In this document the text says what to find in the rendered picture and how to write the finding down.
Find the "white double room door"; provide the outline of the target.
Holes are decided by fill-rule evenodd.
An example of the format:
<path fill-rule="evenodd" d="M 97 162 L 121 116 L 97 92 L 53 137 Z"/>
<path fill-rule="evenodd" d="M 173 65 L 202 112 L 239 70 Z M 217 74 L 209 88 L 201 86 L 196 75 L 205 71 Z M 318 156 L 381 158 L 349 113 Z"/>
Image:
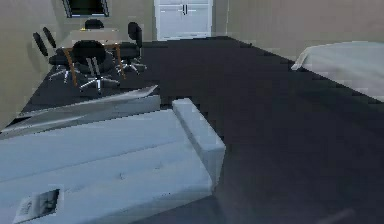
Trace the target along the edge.
<path fill-rule="evenodd" d="M 182 6 L 188 5 L 187 15 Z M 158 41 L 212 36 L 213 0 L 154 0 Z"/>

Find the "pale blue sofa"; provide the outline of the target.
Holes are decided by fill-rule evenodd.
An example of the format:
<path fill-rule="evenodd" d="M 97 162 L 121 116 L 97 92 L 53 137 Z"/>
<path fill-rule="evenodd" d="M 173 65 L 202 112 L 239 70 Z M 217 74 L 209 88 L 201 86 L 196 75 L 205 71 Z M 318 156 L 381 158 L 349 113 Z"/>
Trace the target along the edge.
<path fill-rule="evenodd" d="M 21 224 L 130 224 L 211 196 L 225 151 L 188 98 L 0 140 L 0 224 L 24 198 L 55 189 L 56 212 Z"/>

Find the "grey flat side table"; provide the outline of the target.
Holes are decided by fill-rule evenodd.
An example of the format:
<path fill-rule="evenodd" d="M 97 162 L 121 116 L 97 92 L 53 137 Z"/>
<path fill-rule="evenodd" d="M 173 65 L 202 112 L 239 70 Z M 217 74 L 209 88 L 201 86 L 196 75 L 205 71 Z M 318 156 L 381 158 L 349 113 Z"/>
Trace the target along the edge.
<path fill-rule="evenodd" d="M 110 120 L 160 109 L 157 85 L 70 105 L 21 113 L 0 131 L 0 140 Z"/>

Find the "beige table with wooden legs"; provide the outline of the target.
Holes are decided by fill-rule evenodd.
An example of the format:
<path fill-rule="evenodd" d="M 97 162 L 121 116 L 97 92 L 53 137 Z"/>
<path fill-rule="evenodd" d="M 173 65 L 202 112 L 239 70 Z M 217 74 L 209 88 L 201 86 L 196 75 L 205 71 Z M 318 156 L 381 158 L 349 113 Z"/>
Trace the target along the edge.
<path fill-rule="evenodd" d="M 74 62 L 70 56 L 73 45 L 81 40 L 96 40 L 104 45 L 106 48 L 115 48 L 117 55 L 120 55 L 120 44 L 126 40 L 117 28 L 104 28 L 104 29 L 85 29 L 85 30 L 72 30 L 67 37 L 60 43 L 59 47 L 63 52 L 69 63 L 71 78 L 73 85 L 77 85 L 77 76 L 74 68 Z"/>

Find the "bed with pale grey cover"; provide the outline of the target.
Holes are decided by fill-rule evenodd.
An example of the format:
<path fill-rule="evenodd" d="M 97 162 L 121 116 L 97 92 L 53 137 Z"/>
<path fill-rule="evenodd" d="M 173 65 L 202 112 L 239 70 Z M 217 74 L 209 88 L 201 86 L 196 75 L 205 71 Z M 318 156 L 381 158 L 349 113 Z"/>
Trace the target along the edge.
<path fill-rule="evenodd" d="M 291 69 L 304 68 L 384 103 L 384 43 L 338 42 L 307 47 Z"/>

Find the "grey printed paper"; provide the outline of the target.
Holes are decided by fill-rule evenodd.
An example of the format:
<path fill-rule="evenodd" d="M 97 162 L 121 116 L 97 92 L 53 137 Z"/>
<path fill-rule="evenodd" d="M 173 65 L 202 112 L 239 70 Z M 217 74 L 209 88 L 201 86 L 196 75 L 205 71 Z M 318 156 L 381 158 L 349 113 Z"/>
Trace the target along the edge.
<path fill-rule="evenodd" d="M 21 224 L 56 212 L 59 189 L 24 198 L 16 211 L 12 224 Z"/>

